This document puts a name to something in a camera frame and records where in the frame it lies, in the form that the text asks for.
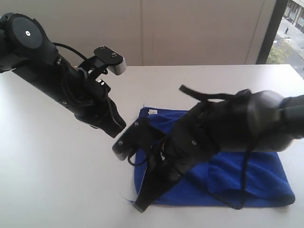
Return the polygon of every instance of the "white table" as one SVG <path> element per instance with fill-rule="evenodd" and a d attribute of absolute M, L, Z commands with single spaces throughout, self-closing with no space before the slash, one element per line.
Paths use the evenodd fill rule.
<path fill-rule="evenodd" d="M 134 66 L 107 75 L 110 97 L 131 124 L 143 106 L 190 109 L 181 84 L 205 93 L 274 90 L 304 94 L 289 66 Z M 133 167 L 111 150 L 114 139 L 73 115 L 13 73 L 0 75 L 1 228 L 277 228 L 304 223 L 304 140 L 280 157 L 296 195 L 279 209 L 150 206 L 135 199 Z"/>

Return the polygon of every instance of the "black cable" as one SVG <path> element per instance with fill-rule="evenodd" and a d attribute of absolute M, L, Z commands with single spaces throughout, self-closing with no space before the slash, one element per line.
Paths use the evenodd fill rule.
<path fill-rule="evenodd" d="M 65 49 L 68 49 L 68 50 L 74 52 L 76 55 L 78 55 L 79 57 L 81 57 L 84 61 L 89 62 L 94 69 L 97 69 L 97 67 L 93 63 L 91 63 L 90 60 L 87 57 L 85 57 L 83 54 L 81 54 L 79 51 L 75 50 L 74 48 L 72 48 L 72 47 L 70 47 L 68 45 L 65 45 L 65 44 L 60 44 L 60 43 L 53 43 L 53 44 L 55 46 L 62 47 L 62 48 L 65 48 Z"/>

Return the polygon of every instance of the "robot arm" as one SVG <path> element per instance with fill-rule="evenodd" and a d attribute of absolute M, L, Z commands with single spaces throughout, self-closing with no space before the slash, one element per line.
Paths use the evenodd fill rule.
<path fill-rule="evenodd" d="M 69 46 L 52 43 L 41 25 L 25 15 L 8 13 L 0 18 L 0 73 L 12 70 L 34 87 L 75 114 L 75 117 L 115 137 L 126 126 L 115 103 L 111 88 L 96 81 L 107 68 L 116 75 L 125 71 L 124 58 L 101 46 L 95 56 L 84 58 L 75 69 L 56 48 Z"/>
<path fill-rule="evenodd" d="M 120 160 L 141 148 L 147 168 L 134 207 L 140 212 L 176 185 L 199 162 L 221 151 L 279 152 L 304 137 L 304 95 L 283 98 L 273 91 L 236 95 L 180 90 L 200 100 L 165 134 L 137 119 L 113 146 Z"/>

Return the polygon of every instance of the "folded cloth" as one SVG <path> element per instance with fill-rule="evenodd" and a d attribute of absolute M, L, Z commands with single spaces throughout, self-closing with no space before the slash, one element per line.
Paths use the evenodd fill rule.
<path fill-rule="evenodd" d="M 186 111 L 145 107 L 139 117 L 148 117 L 150 124 L 168 133 Z M 220 152 L 209 162 L 200 163 L 154 203 L 184 206 L 238 205 L 245 197 L 245 207 L 281 207 L 294 203 L 283 166 L 276 152 L 253 152 L 247 164 L 246 190 L 241 191 L 241 170 L 245 153 Z M 136 163 L 145 158 L 138 150 Z M 139 193 L 146 165 L 135 167 L 134 182 Z"/>

